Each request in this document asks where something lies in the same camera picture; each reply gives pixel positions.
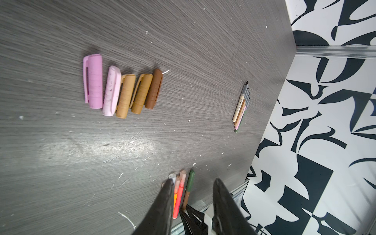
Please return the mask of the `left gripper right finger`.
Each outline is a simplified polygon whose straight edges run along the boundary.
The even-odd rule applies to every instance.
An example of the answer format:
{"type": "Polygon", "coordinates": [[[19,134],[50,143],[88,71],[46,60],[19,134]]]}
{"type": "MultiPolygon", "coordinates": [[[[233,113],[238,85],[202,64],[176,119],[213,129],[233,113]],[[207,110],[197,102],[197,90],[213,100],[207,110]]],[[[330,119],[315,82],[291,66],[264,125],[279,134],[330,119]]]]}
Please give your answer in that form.
{"type": "Polygon", "coordinates": [[[218,235],[255,235],[224,183],[217,178],[213,183],[213,230],[218,235]]]}

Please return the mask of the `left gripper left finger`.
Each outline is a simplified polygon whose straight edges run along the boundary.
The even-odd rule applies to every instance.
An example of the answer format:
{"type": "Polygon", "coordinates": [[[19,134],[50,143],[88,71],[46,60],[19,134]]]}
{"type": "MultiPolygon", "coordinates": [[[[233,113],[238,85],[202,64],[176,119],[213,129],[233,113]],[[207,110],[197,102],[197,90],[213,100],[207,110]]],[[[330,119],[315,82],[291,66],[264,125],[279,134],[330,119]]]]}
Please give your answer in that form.
{"type": "Polygon", "coordinates": [[[174,188],[172,179],[168,179],[164,183],[150,210],[133,235],[170,235],[174,188]]]}

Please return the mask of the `green capped brown pen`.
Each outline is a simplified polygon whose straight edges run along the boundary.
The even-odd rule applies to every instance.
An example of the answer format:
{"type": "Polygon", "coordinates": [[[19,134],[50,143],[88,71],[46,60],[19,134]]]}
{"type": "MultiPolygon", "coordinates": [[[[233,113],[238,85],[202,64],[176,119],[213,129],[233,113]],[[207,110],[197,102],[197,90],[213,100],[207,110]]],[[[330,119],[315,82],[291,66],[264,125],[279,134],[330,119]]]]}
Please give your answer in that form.
{"type": "Polygon", "coordinates": [[[183,204],[182,204],[182,210],[183,211],[186,210],[188,200],[189,200],[189,196],[190,196],[191,190],[193,188],[194,178],[195,178],[195,170],[191,169],[190,174],[189,174],[189,178],[188,178],[188,182],[187,182],[187,185],[186,185],[186,192],[185,192],[183,204]]]}

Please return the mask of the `ochre capped brown pen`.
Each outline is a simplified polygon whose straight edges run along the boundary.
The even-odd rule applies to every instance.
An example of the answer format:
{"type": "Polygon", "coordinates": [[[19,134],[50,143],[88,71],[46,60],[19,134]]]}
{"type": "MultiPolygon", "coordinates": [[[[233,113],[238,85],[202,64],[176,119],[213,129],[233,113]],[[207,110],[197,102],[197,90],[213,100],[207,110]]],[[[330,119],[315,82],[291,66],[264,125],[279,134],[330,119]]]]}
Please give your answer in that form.
{"type": "Polygon", "coordinates": [[[239,122],[240,122],[240,118],[241,118],[242,113],[243,113],[243,111],[245,109],[246,101],[247,101],[248,97],[249,97],[249,90],[247,90],[247,92],[246,92],[245,98],[244,98],[243,103],[242,103],[242,105],[240,107],[239,115],[238,115],[236,121],[234,122],[234,127],[237,127],[238,124],[239,124],[239,122]]]}

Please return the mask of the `dark brown pen cap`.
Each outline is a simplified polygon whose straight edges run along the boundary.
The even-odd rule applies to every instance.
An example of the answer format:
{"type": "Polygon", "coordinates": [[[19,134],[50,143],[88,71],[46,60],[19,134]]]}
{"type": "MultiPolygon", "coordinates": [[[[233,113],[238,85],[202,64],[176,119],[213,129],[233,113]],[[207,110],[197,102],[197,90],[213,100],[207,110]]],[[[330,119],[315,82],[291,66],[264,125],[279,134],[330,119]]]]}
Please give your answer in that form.
{"type": "Polygon", "coordinates": [[[155,69],[153,72],[153,79],[146,97],[145,108],[153,109],[156,105],[161,85],[163,80],[163,73],[160,69],[155,69]]]}

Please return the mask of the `tan pen cap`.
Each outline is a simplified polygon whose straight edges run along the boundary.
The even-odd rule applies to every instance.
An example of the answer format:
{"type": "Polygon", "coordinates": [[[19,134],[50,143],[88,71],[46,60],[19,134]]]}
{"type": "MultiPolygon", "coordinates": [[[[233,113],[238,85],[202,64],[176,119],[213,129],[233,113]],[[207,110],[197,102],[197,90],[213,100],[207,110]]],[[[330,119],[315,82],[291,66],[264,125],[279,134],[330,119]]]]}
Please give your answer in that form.
{"type": "Polygon", "coordinates": [[[116,117],[126,118],[133,96],[136,76],[134,74],[125,74],[121,77],[121,91],[118,99],[116,117]]]}

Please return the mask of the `light pink pen cap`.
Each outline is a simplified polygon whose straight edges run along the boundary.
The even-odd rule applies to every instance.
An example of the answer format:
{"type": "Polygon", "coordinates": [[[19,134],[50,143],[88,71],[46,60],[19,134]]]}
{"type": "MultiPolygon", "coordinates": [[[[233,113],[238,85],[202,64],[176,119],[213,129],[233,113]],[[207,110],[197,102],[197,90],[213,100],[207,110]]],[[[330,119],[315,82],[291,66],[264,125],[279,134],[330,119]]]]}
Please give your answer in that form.
{"type": "Polygon", "coordinates": [[[107,76],[105,96],[102,108],[102,114],[112,117],[116,111],[118,97],[120,92],[121,72],[116,66],[110,66],[107,76]]]}

